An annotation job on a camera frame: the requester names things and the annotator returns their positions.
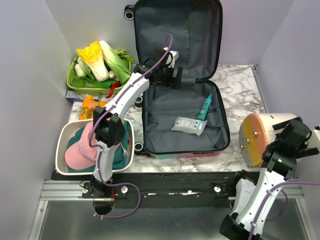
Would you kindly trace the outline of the teal tube bottle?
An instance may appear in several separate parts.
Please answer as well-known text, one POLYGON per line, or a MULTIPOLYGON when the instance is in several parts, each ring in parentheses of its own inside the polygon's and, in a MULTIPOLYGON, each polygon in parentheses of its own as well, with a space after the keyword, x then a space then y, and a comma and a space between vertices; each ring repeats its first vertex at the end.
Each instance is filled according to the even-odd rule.
POLYGON ((212 103, 212 97, 213 97, 213 94, 211 93, 204 101, 203 103, 203 106, 197 116, 197 119, 200 120, 200 121, 204 121, 205 118, 206 118, 206 115, 208 113, 208 110, 211 106, 211 103, 212 103))

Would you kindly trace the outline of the yellow drawer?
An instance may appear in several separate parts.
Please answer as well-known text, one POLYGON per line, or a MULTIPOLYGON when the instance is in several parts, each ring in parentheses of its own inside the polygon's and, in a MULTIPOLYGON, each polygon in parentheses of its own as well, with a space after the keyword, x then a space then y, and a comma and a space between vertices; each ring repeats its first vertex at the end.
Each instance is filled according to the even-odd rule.
POLYGON ((254 132, 258 132, 254 124, 259 124, 256 114, 248 115, 240 125, 239 129, 239 148, 244 162, 250 168, 258 168, 262 164, 262 153, 257 143, 257 136, 254 132))

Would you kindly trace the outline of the clear packet of items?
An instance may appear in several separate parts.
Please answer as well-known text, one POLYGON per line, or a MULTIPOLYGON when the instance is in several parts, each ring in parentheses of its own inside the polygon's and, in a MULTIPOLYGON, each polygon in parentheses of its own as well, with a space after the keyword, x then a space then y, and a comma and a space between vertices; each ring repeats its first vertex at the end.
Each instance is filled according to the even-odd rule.
POLYGON ((207 122, 207 120, 202 121, 178 116, 171 130, 200 136, 203 133, 207 122))

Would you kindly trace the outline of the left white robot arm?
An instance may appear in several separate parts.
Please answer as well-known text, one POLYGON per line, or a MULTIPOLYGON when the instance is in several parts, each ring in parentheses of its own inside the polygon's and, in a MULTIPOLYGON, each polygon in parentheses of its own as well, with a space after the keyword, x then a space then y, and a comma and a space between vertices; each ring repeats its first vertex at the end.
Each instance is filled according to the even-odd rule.
POLYGON ((116 150, 125 136, 123 119, 134 101, 150 86, 160 83, 173 85, 173 72, 179 52, 168 47, 159 57, 148 58, 137 64, 120 92, 105 107, 93 111, 93 129, 88 145, 95 148, 96 164, 90 178, 93 191, 101 198, 110 194, 113 184, 113 161, 116 150))

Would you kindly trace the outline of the pink and teal kids suitcase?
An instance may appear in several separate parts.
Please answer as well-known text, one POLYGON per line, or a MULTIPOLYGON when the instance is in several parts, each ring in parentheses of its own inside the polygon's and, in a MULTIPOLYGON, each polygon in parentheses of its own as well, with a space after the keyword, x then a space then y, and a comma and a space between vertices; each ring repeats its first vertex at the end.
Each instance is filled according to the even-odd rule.
POLYGON ((153 72, 142 97, 143 149, 157 158, 215 155, 231 141, 216 73, 223 31, 218 0, 139 0, 123 13, 133 21, 138 66, 148 69, 162 56, 165 37, 178 52, 174 68, 153 72), (200 135, 174 131, 178 117, 196 119, 212 98, 200 135))

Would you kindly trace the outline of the pink baseball cap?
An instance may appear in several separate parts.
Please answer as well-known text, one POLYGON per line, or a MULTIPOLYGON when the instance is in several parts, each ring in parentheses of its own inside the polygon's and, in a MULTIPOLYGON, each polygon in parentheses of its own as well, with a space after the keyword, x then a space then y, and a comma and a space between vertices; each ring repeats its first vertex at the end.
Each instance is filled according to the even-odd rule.
POLYGON ((96 165, 97 147, 90 147, 93 122, 89 122, 80 128, 69 140, 65 152, 65 162, 72 171, 89 171, 96 165))

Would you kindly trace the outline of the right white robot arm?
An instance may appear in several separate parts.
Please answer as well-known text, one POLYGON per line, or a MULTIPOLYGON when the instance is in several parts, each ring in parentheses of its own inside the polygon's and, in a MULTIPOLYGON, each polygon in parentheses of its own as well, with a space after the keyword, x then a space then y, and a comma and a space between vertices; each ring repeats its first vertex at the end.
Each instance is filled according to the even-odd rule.
POLYGON ((259 176, 241 171, 230 183, 236 195, 233 209, 219 228, 229 240, 260 240, 267 216, 285 185, 303 185, 293 178, 297 160, 320 153, 320 128, 310 129, 300 117, 272 125, 275 139, 262 154, 259 176))

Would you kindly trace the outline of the cream cylindrical bucket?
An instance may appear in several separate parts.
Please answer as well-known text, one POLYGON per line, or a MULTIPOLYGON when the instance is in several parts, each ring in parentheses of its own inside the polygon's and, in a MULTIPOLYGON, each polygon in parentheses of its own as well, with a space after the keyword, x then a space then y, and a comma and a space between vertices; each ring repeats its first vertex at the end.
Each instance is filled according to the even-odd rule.
POLYGON ((302 121, 301 117, 298 117, 292 113, 252 113, 252 114, 266 114, 269 120, 269 127, 267 131, 268 144, 271 144, 276 140, 277 136, 288 125, 288 122, 292 119, 302 121))

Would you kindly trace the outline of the teal cloth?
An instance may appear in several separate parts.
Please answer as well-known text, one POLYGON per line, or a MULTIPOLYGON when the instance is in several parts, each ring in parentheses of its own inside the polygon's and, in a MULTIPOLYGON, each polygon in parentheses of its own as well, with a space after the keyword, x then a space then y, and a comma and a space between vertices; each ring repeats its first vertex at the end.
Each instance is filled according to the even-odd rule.
MULTIPOLYGON (((123 126, 125 129, 125 135, 121 141, 121 144, 117 146, 117 149, 114 153, 113 163, 112 163, 113 170, 118 170, 118 169, 124 168, 126 165, 127 156, 129 155, 128 146, 129 146, 129 142, 130 142, 129 132, 131 131, 131 126, 127 121, 125 121, 123 123, 123 126)), ((73 171, 68 166, 67 166, 67 169, 68 169, 68 172, 70 172, 70 173, 87 173, 87 172, 93 172, 95 170, 95 166, 96 165, 87 169, 87 170, 92 170, 92 171, 73 171)))

